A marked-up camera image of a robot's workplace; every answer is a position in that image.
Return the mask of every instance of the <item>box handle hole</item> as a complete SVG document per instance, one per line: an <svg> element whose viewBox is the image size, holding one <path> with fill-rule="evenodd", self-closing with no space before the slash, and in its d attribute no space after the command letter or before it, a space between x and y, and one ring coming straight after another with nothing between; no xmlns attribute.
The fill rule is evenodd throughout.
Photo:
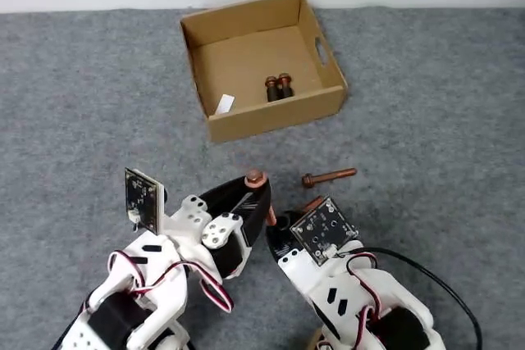
<svg viewBox="0 0 525 350"><path fill-rule="evenodd" d="M315 49L317 50L317 55L319 56L319 61L323 66L326 66L328 63L328 55L326 54L325 47L322 45L320 38L315 38Z"/></svg>

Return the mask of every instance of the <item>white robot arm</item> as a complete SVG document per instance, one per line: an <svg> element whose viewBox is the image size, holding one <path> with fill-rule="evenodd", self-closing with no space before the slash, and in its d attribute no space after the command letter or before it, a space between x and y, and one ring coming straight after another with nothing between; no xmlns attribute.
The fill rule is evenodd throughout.
<svg viewBox="0 0 525 350"><path fill-rule="evenodd" d="M108 277L55 348L191 348L177 318L185 311L192 272L210 300L231 312L222 281L241 273L263 222L275 221L267 177L250 171L200 197L189 195L171 216L164 213L166 196L162 184L126 169L128 217L135 230L147 231L110 254Z"/></svg>
<svg viewBox="0 0 525 350"><path fill-rule="evenodd" d="M276 223L267 228L268 245L324 324L317 349L445 350L428 308L391 274L377 269L375 255L363 247L331 198L288 211ZM478 335L475 317L472 322Z"/></svg>

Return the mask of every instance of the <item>white paper tag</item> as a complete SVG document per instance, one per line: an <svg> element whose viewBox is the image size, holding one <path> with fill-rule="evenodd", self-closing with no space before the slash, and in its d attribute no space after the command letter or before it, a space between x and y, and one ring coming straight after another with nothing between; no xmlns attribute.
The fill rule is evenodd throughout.
<svg viewBox="0 0 525 350"><path fill-rule="evenodd" d="M231 106L233 106L234 100L235 100L235 96L230 96L229 94L223 94L221 97L221 101L219 102L219 105L217 106L217 109L215 110L215 115L224 114L226 112L229 112L231 109Z"/></svg>

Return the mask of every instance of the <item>bolt head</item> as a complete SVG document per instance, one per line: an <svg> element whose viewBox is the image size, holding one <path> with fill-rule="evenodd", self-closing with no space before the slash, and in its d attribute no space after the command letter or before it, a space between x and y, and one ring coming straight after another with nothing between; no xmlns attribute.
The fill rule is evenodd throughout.
<svg viewBox="0 0 525 350"><path fill-rule="evenodd" d="M279 82L283 83L290 82L292 80L292 77L290 77L290 74L288 73L281 73L279 74L279 77L277 77L277 79L279 80Z"/></svg>
<svg viewBox="0 0 525 350"><path fill-rule="evenodd" d="M303 183L303 186L307 189L312 188L314 185L312 181L312 174L304 174L303 178L301 178L301 181Z"/></svg>
<svg viewBox="0 0 525 350"><path fill-rule="evenodd" d="M277 84L277 78L274 77L273 75L270 75L269 77L266 78L266 82L264 84L266 85L266 87L270 85L275 85Z"/></svg>
<svg viewBox="0 0 525 350"><path fill-rule="evenodd" d="M246 180L250 183L257 183L263 179L263 173L259 170L250 170L246 173Z"/></svg>

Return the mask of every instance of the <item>circuit board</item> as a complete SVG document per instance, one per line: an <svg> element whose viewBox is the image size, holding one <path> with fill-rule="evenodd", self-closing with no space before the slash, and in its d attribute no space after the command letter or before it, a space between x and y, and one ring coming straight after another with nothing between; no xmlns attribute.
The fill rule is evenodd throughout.
<svg viewBox="0 0 525 350"><path fill-rule="evenodd" d="M319 266L358 237L358 231L347 222L330 197L290 227L290 231Z"/></svg>
<svg viewBox="0 0 525 350"><path fill-rule="evenodd" d="M126 168L126 212L139 216L139 225L157 234L160 223L159 193L161 185L139 173Z"/></svg>

